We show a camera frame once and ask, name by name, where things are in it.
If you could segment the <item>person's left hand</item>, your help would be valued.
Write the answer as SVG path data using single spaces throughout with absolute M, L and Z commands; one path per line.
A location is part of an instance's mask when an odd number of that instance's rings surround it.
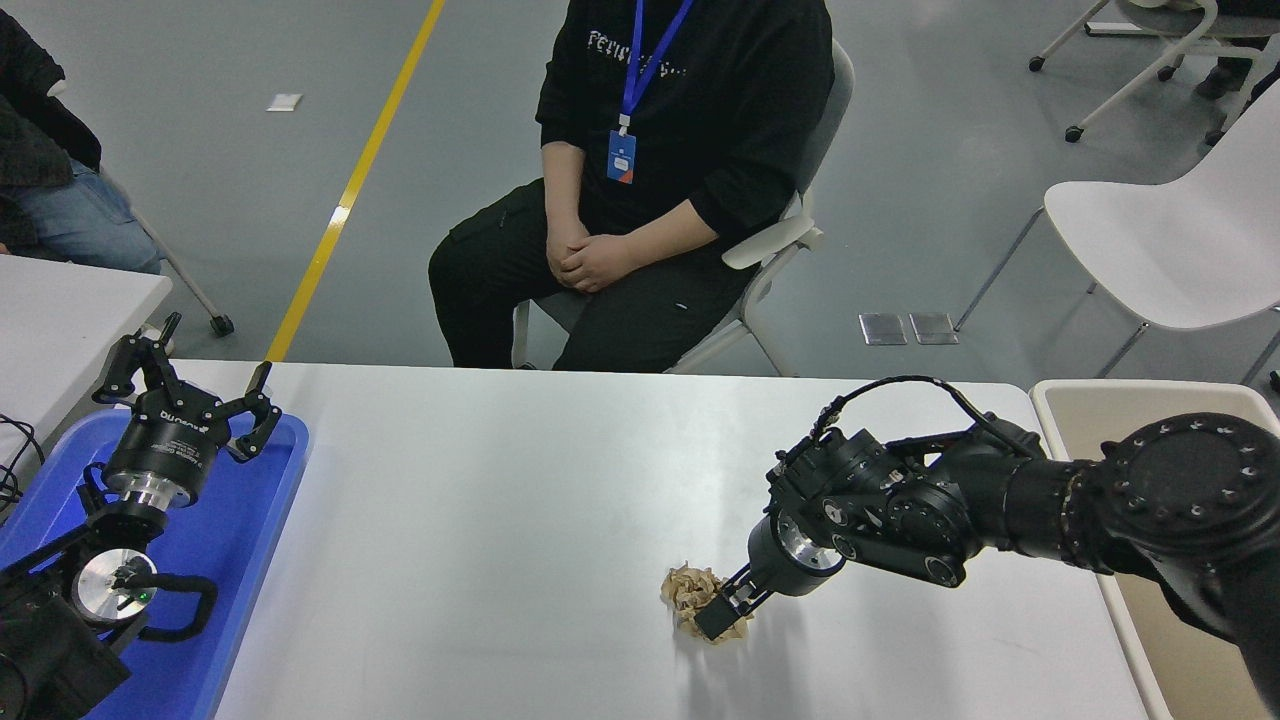
M 572 241 L 556 277 L 568 290 L 595 293 L 641 266 L 628 234 L 594 234 Z

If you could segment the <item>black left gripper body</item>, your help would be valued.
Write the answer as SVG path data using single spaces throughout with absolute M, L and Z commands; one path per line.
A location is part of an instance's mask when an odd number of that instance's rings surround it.
M 152 477 L 175 484 L 182 498 L 200 497 L 230 438 L 228 420 L 205 416 L 219 402 L 202 389 L 183 389 L 177 400 L 164 389 L 143 392 L 106 462 L 106 487 L 123 495 L 131 480 Z

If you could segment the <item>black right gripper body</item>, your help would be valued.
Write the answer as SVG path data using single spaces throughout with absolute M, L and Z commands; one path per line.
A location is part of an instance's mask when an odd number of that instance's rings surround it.
M 790 597 L 809 594 L 841 570 L 841 553 L 809 538 L 790 515 L 765 515 L 748 539 L 751 585 Z

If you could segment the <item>person's right hand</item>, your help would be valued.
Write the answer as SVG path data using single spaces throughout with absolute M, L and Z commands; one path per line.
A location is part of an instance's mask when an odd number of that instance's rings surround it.
M 566 288 L 576 288 L 582 274 L 579 256 L 589 245 L 590 234 L 584 223 L 573 215 L 548 217 L 547 263 L 553 278 Z

